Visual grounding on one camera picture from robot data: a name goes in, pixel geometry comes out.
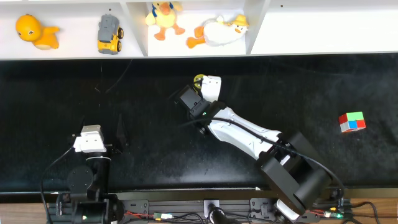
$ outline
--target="toy truck wheel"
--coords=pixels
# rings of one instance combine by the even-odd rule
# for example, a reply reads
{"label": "toy truck wheel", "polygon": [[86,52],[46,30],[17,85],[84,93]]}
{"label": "toy truck wheel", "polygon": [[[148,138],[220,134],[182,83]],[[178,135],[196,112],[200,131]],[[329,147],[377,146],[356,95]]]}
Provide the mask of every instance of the toy truck wheel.
{"label": "toy truck wheel", "polygon": [[118,52],[122,50],[122,42],[118,41]]}
{"label": "toy truck wheel", "polygon": [[119,37],[119,39],[123,39],[123,37],[124,37],[124,30],[120,27],[118,30],[118,37]]}

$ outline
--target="black mat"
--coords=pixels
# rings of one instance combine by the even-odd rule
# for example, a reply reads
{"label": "black mat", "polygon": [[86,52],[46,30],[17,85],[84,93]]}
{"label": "black mat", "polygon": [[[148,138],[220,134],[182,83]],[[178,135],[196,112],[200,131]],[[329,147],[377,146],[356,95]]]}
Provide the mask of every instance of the black mat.
{"label": "black mat", "polygon": [[[131,147],[113,158],[117,191],[187,187],[263,187],[254,160],[202,136],[168,101],[199,73],[221,76],[220,100],[268,129],[299,129],[346,185],[398,183],[398,55],[67,60],[0,62],[0,192],[39,190],[41,173],[86,124],[114,131],[121,113]],[[367,128],[341,134],[339,115],[362,111]],[[46,177],[67,190],[71,153]]]}

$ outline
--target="rubik's cube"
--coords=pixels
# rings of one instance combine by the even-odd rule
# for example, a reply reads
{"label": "rubik's cube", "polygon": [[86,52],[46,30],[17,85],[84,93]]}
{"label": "rubik's cube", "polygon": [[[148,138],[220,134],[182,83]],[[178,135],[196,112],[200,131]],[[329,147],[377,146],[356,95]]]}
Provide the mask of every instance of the rubik's cube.
{"label": "rubik's cube", "polygon": [[347,133],[366,128],[362,112],[352,112],[341,115],[338,118],[341,132]]}

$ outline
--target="blue vest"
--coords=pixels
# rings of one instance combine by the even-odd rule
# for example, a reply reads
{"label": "blue vest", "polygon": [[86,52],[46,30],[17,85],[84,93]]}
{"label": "blue vest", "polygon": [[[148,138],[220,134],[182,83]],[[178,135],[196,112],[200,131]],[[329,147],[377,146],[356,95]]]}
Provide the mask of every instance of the blue vest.
{"label": "blue vest", "polygon": [[[171,9],[174,8],[174,6],[173,6],[173,4],[171,2],[170,2],[170,8]],[[154,6],[154,3],[152,3],[152,15],[154,15],[154,17],[157,17],[157,14],[156,14],[155,10],[156,10],[156,8]]]}

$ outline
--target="yellow and gray toy truck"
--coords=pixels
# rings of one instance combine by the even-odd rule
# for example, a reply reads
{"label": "yellow and gray toy truck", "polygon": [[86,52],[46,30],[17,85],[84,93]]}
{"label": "yellow and gray toy truck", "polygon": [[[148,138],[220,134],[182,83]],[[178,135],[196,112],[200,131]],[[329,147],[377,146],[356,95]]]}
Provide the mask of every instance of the yellow and gray toy truck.
{"label": "yellow and gray toy truck", "polygon": [[124,37],[119,19],[105,14],[98,25],[98,51],[102,54],[118,54],[122,50],[120,40]]}

